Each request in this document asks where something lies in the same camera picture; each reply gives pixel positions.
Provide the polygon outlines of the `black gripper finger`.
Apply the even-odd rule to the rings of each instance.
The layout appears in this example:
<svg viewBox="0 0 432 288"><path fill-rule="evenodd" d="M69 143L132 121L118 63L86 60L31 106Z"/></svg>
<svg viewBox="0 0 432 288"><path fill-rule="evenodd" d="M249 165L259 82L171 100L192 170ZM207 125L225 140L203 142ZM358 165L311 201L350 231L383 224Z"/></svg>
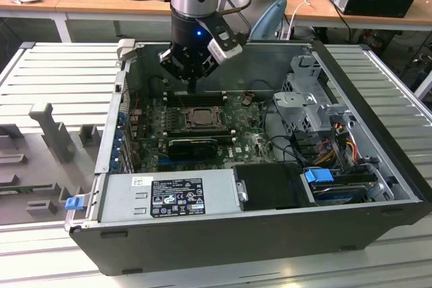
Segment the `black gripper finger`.
<svg viewBox="0 0 432 288"><path fill-rule="evenodd" d="M197 63L193 65L191 76L191 93L196 93L196 83L199 79L210 75L217 67L218 63L213 56L208 56L206 59L199 57Z"/></svg>
<svg viewBox="0 0 432 288"><path fill-rule="evenodd" d="M187 93L193 93L193 71L188 59L182 62L183 55L180 59L176 58L172 48L161 51L158 54L159 64L175 79L182 81L187 85Z"/></svg>

